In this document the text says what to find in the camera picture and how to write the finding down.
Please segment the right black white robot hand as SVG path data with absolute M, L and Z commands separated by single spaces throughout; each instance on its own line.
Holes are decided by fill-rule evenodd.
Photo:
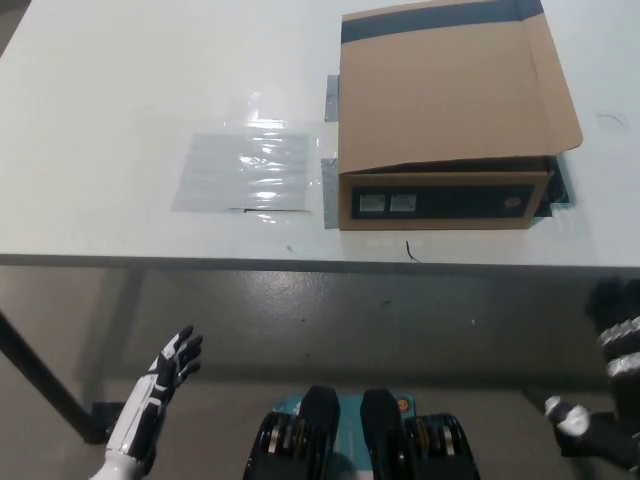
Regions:
M 598 457 L 639 475 L 639 281 L 605 279 L 585 307 L 605 361 L 615 409 L 592 413 L 558 396 L 545 400 L 565 457 Z

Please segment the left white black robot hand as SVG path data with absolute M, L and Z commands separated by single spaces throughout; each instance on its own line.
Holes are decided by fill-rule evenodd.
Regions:
M 155 449 L 177 389 L 200 369 L 203 337 L 188 325 L 175 334 L 137 380 L 111 432 L 106 450 L 144 463 Z

